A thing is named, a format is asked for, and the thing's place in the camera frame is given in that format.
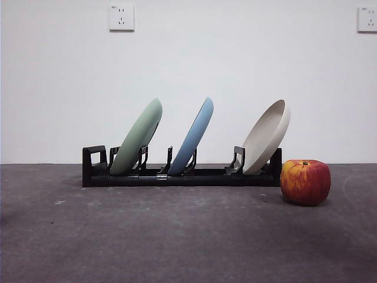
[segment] gray floor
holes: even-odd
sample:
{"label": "gray floor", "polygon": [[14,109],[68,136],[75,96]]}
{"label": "gray floor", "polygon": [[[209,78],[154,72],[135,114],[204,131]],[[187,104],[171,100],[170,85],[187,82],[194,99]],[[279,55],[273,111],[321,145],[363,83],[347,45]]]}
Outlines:
{"label": "gray floor", "polygon": [[81,187],[1,166],[1,282],[377,282],[377,164],[333,165],[318,207],[276,187]]}

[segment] red apple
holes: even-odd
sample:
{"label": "red apple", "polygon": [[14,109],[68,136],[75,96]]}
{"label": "red apple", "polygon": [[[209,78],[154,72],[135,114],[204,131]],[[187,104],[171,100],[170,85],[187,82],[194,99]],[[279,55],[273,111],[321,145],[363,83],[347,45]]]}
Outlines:
{"label": "red apple", "polygon": [[288,160],[280,175],[283,196],[301,205],[318,205],[329,195],[329,167],[317,160]]}

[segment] plate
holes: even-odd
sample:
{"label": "plate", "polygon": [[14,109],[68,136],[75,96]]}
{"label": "plate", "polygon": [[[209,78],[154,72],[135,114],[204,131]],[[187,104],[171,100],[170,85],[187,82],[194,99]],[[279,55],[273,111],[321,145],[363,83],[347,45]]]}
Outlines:
{"label": "plate", "polygon": [[138,151],[151,141],[163,114],[163,106],[154,99],[141,113],[125,137],[110,168],[111,175],[124,174],[131,170],[138,160]]}
{"label": "plate", "polygon": [[194,123],[184,139],[181,148],[179,149],[176,158],[170,166],[168,171],[169,175],[179,175],[183,172],[185,166],[192,157],[195,149],[200,143],[204,132],[211,120],[213,113],[213,102],[207,97],[203,103],[198,115],[196,116]]}
{"label": "plate", "polygon": [[243,143],[243,174],[254,175],[267,163],[282,142],[289,120],[290,111],[284,100],[278,100],[263,113]]}

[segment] black plastic holder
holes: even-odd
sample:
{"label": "black plastic holder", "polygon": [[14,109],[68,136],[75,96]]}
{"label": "black plastic holder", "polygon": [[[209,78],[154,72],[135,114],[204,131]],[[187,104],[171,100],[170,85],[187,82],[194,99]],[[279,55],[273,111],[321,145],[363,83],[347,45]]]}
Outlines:
{"label": "black plastic holder", "polygon": [[[111,175],[110,167],[119,147],[110,149],[110,163],[107,164],[105,146],[84,147],[82,149],[82,186],[83,187],[143,187],[143,186],[263,186],[279,187],[282,171],[282,149],[277,149],[270,162],[263,166],[258,175],[242,173],[245,149],[234,147],[231,164],[224,168],[197,168],[197,150],[191,162],[180,175],[168,175],[173,157],[173,147],[167,150],[167,163],[161,169],[147,168],[148,147],[138,152],[138,162],[124,175]],[[100,153],[100,162],[92,164],[91,155]]]}

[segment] wall outlet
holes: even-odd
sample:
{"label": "wall outlet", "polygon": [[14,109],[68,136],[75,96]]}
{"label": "wall outlet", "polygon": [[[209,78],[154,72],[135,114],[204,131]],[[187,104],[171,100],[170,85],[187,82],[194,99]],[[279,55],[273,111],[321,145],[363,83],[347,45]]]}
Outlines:
{"label": "wall outlet", "polygon": [[377,7],[359,7],[358,32],[377,32]]}
{"label": "wall outlet", "polygon": [[132,4],[112,5],[108,9],[108,26],[110,31],[133,31],[134,10]]}

